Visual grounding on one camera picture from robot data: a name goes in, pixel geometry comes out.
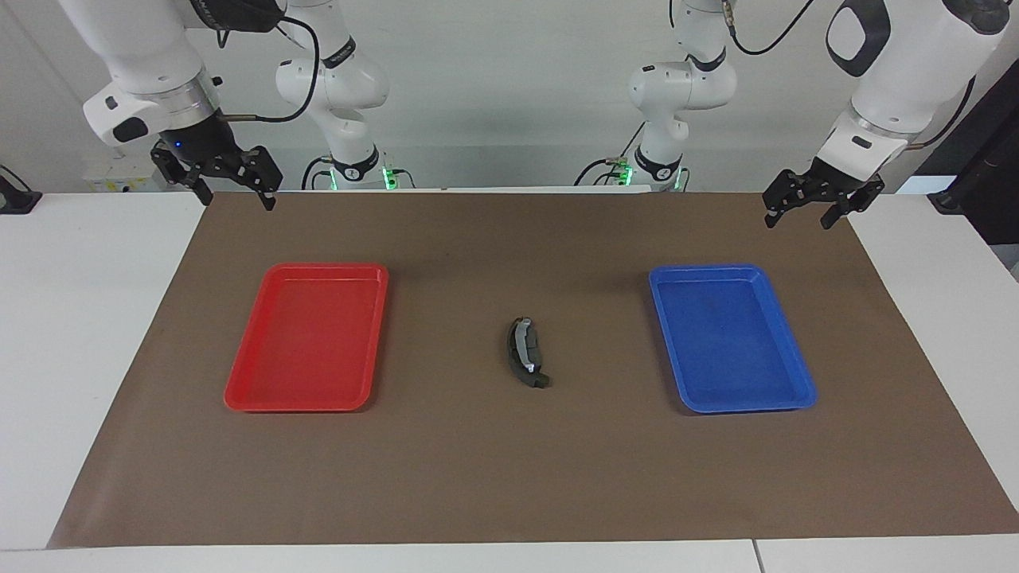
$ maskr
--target plastic tray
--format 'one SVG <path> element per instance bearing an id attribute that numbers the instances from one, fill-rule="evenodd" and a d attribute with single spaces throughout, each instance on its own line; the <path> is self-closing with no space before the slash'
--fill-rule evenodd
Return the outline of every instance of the plastic tray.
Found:
<path id="1" fill-rule="evenodd" d="M 651 291 L 680 397 L 702 414 L 798 410 L 817 401 L 764 271 L 672 266 Z"/>
<path id="2" fill-rule="evenodd" d="M 350 412 L 372 390 L 389 275 L 374 264 L 281 264 L 262 288 L 226 384 L 244 412 Z"/>

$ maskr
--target red tray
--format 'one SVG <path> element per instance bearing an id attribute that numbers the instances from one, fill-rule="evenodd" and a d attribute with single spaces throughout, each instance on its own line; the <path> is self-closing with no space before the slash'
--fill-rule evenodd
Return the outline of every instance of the red tray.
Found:
<path id="1" fill-rule="evenodd" d="M 389 273 L 280 264 L 262 280 L 223 399 L 243 412 L 350 412 L 372 390 Z"/>

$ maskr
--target white table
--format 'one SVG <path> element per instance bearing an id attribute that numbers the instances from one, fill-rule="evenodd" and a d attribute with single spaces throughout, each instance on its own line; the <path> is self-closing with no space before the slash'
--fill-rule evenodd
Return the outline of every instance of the white table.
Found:
<path id="1" fill-rule="evenodd" d="M 200 215 L 190 194 L 50 195 L 30 216 L 0 218 L 0 548 L 45 546 Z M 1019 284 L 965 219 L 923 197 L 881 197 L 851 220 L 1016 504 Z M 0 553 L 4 572 L 1014 573 L 1017 563 L 1019 535 Z"/>

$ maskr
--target robotic arm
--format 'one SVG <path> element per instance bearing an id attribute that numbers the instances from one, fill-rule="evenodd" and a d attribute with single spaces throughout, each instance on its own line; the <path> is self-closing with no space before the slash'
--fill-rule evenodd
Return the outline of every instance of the robotic arm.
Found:
<path id="1" fill-rule="evenodd" d="M 834 203 L 824 228 L 866 210 L 884 188 L 877 171 L 976 74 L 1008 22 L 1004 0 L 845 0 L 827 49 L 859 87 L 810 169 L 786 169 L 764 192 L 765 223 L 815 201 Z"/>
<path id="2" fill-rule="evenodd" d="M 59 2 L 113 80 L 84 106 L 104 143 L 118 146 L 159 134 L 152 158 L 167 180 L 194 190 L 208 205 L 212 192 L 201 177 L 230 178 L 256 191 L 272 209 L 282 174 L 264 147 L 237 146 L 214 82 L 169 0 Z M 267 32 L 283 15 L 277 0 L 192 4 L 217 30 Z"/>
<path id="3" fill-rule="evenodd" d="M 381 154 L 360 110 L 379 107 L 389 96 L 382 68 L 358 50 L 346 30 L 338 0 L 290 0 L 286 11 L 309 23 L 319 38 L 322 65 L 308 113 L 329 144 L 332 168 L 342 189 L 384 188 L 376 169 Z M 311 50 L 310 34 L 291 24 L 290 38 Z M 284 61 L 276 70 L 276 88 L 286 101 L 300 105 L 311 85 L 314 62 Z"/>
<path id="4" fill-rule="evenodd" d="M 736 69 L 726 60 L 722 0 L 677 0 L 673 19 L 687 59 L 646 65 L 630 80 L 630 99 L 647 121 L 641 144 L 627 158 L 634 166 L 632 183 L 656 190 L 671 189 L 680 172 L 690 137 L 680 112 L 726 105 L 737 85 Z"/>

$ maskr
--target brown table mat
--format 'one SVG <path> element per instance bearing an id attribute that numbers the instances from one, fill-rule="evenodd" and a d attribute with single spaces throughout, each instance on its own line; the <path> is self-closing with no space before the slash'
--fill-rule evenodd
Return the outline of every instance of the brown table mat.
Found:
<path id="1" fill-rule="evenodd" d="M 265 213 L 221 194 L 50 546 L 1019 531 L 852 228 L 821 212 L 768 230 L 755 195 L 284 195 Z M 229 411 L 263 273 L 308 261 L 389 268 L 368 409 Z M 680 402 L 647 274 L 733 262 L 769 274 L 814 408 Z M 522 314 L 550 389 L 505 363 Z"/>

